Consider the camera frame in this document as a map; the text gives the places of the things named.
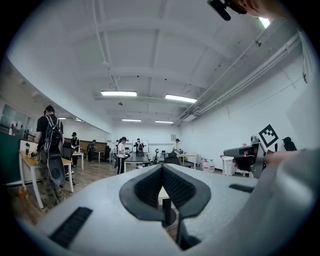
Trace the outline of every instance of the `black mesh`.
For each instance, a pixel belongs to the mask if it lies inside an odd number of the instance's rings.
[[[177,209],[196,194],[196,187],[172,171],[163,168],[163,187]]]
[[[134,192],[145,204],[156,208],[161,187],[162,170],[160,168],[158,171],[139,181],[134,187]]]

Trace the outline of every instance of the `desk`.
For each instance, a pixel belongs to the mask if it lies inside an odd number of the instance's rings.
[[[164,227],[168,227],[176,221],[177,214],[175,210],[171,209],[171,199],[164,187],[159,192],[158,200],[162,200],[162,210],[165,215]]]
[[[136,154],[132,154],[132,156],[124,160],[124,172],[127,172],[127,163],[130,164],[130,170],[132,170],[132,164],[142,164],[143,162],[148,162],[147,156],[136,156]]]
[[[36,181],[36,172],[35,172],[36,165],[37,165],[37,159],[29,158],[26,155],[25,151],[19,150],[19,169],[20,169],[21,183],[22,183],[22,186],[25,187],[26,185],[25,185],[24,174],[23,174],[23,170],[22,170],[22,161],[24,161],[30,167],[34,194],[35,194],[36,200],[39,204],[39,207],[42,209],[44,207],[44,205],[42,204],[42,201],[40,198],[40,194],[39,194],[39,190],[38,190],[38,186],[37,186],[37,181]],[[70,191],[73,192],[74,186],[72,184],[72,176],[71,176],[71,163],[72,162],[70,160],[67,160],[64,158],[62,159],[62,161],[63,161],[64,166],[68,166]]]
[[[194,158],[194,169],[196,169],[196,158],[197,155],[196,154],[177,154],[176,155],[178,158],[182,157],[182,165],[185,165],[185,157],[193,157]]]
[[[98,156],[98,162],[100,162],[100,153],[105,153],[104,151],[94,151],[94,153],[98,153],[99,156]]]
[[[84,169],[84,153],[81,152],[73,152],[73,156],[81,156],[81,169]]]

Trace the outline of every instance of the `white wall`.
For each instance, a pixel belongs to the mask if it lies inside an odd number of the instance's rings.
[[[71,139],[73,132],[76,132],[76,136],[79,138],[80,142],[83,141],[93,141],[106,143],[109,133],[100,130],[88,123],[79,122],[74,120],[62,120],[63,123],[63,136],[65,138]]]
[[[246,89],[184,123],[181,126],[184,149],[197,153],[199,158],[214,159],[216,168],[222,169],[220,155],[225,149],[241,147],[243,143],[250,145],[251,136],[268,124],[280,139],[291,137],[299,149],[300,143],[286,111],[307,86],[302,77],[302,64],[299,46]],[[282,142],[278,150],[285,151]]]
[[[44,106],[36,103],[35,100],[21,89],[18,85],[19,78],[12,74],[1,74],[0,76],[0,114],[5,104],[24,113],[35,120],[31,134],[36,133],[37,120],[44,113]]]
[[[90,84],[79,77],[79,64],[70,46],[56,2],[35,11],[12,41],[7,56],[16,69],[53,102],[111,133],[112,120],[103,108],[95,107]]]
[[[126,143],[127,147],[132,148],[133,140],[136,140],[137,138],[140,140],[148,140],[149,152],[155,155],[156,149],[159,149],[160,152],[162,150],[172,151],[175,141],[171,141],[171,135],[176,135],[176,137],[180,139],[180,128],[161,123],[143,124],[115,122],[113,125],[112,144],[114,147],[116,140],[119,140],[121,137],[126,137],[128,138],[128,142]]]

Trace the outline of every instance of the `wooden floor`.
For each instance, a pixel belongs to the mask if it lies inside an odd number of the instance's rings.
[[[74,192],[71,193],[68,190],[69,186],[65,186],[62,191],[66,198],[72,197],[75,193],[83,189],[85,186],[91,184],[100,179],[111,177],[117,175],[117,170],[112,168],[109,165],[109,162],[87,162],[86,159],[83,161],[84,170],[81,169],[81,161],[78,161],[78,166],[72,170],[75,174],[72,176],[74,178],[75,185],[73,186]],[[37,203],[37,199],[34,193],[32,184],[27,185],[27,192],[29,199],[21,199],[19,196],[19,189],[17,187],[8,188],[12,210],[14,215],[29,222],[30,224],[37,224],[39,220],[48,212],[46,208],[46,198],[44,195],[44,186],[42,182],[38,183],[39,193],[41,195],[41,200],[44,206],[44,209],[40,209]],[[178,218],[177,220],[169,227],[166,228],[168,234],[175,240],[177,235],[178,228]]]

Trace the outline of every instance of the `black pants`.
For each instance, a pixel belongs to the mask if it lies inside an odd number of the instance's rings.
[[[89,161],[94,160],[94,151],[92,149],[89,149],[88,151],[88,158],[89,158]]]
[[[77,165],[77,163],[78,163],[78,156],[77,155],[72,156],[72,162],[73,162],[74,166]]]
[[[121,170],[121,174],[124,173],[124,170],[125,170],[125,158],[121,158],[121,157],[118,157],[118,174],[119,174],[119,171]]]

